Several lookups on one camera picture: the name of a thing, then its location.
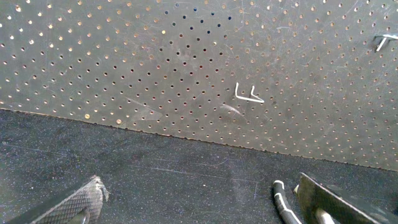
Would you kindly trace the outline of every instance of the pegboard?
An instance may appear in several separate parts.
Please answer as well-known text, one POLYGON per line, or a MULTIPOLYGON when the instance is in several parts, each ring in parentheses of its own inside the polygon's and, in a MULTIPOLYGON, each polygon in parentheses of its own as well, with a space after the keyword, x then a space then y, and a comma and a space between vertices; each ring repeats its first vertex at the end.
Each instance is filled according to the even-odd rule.
POLYGON ((396 1, 0 9, 3 109, 398 170, 396 1))

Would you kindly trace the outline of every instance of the black tube with white stripe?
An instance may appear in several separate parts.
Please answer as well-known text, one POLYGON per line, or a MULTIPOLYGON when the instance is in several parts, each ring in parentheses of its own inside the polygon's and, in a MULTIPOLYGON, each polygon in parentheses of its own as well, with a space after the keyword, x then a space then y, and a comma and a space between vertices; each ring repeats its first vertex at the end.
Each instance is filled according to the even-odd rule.
POLYGON ((275 204, 278 208, 279 214, 286 224, 301 224, 300 220, 296 217, 289 203, 287 203, 285 196, 285 185, 280 180, 274 181, 274 198, 275 204))

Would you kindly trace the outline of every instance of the pegboard hook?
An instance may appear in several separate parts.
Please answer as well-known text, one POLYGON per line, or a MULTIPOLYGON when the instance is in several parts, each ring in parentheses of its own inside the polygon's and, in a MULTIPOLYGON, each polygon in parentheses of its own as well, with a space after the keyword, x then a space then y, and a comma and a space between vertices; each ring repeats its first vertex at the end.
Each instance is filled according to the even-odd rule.
POLYGON ((387 38, 392 39, 392 40, 398 40, 398 35, 397 34, 384 34, 384 35, 376 36, 376 37, 383 37, 383 39, 381 40, 379 46, 376 49, 377 52, 384 45, 384 43, 386 42, 387 38))
POLYGON ((258 96, 255 96, 255 95, 253 94, 254 85, 251 86, 250 95, 253 96, 253 97, 255 97, 255 98, 257 98, 258 100, 255 100, 255 99, 252 99, 252 98, 246 98, 246 97, 243 97, 243 96, 238 96, 238 86, 239 86, 239 83, 237 82, 237 83, 236 83, 236 87, 235 87, 235 96, 236 96, 237 98, 239 98, 239 99, 241 99, 241 100, 248 100, 248 101, 257 102, 257 103, 263 103, 263 102, 264 102, 264 100, 262 100, 261 98, 259 98, 258 96))

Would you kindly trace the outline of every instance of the speckled black surface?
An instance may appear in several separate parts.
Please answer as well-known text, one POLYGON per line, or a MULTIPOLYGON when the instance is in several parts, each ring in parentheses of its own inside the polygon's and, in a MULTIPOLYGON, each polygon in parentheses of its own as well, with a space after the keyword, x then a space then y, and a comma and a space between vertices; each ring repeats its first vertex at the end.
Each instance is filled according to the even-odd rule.
POLYGON ((0 110, 0 220, 93 174, 101 223, 282 223, 271 185, 311 172, 398 215, 398 173, 0 110))

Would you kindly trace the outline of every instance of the metal hook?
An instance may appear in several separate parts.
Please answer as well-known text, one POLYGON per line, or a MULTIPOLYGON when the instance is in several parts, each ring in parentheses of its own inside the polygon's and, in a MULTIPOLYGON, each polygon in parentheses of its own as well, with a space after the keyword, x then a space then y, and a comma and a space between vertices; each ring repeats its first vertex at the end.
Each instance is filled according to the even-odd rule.
POLYGON ((377 49, 376 49, 377 52, 378 52, 378 51, 381 49, 381 47, 384 45, 384 43, 386 42, 387 38, 390 38, 390 39, 392 39, 392 40, 398 40, 398 35, 397 35, 397 34, 393 34, 393 35, 384 34, 384 35, 377 36, 377 37, 383 37, 383 39, 381 40, 379 46, 378 46, 377 49))
POLYGON ((250 95, 253 96, 253 97, 255 97, 255 98, 257 98, 258 100, 255 100, 255 99, 252 99, 252 98, 246 98, 246 97, 243 97, 243 96, 238 96, 238 86, 239 86, 239 83, 237 82, 237 83, 236 83, 236 87, 235 87, 235 96, 236 96, 237 98, 239 98, 239 99, 241 99, 241 100, 248 100, 248 101, 257 102, 257 103, 263 103, 263 102, 264 102, 264 100, 262 100, 261 98, 259 98, 258 96, 255 96, 255 95, 253 94, 254 85, 251 86, 250 95))

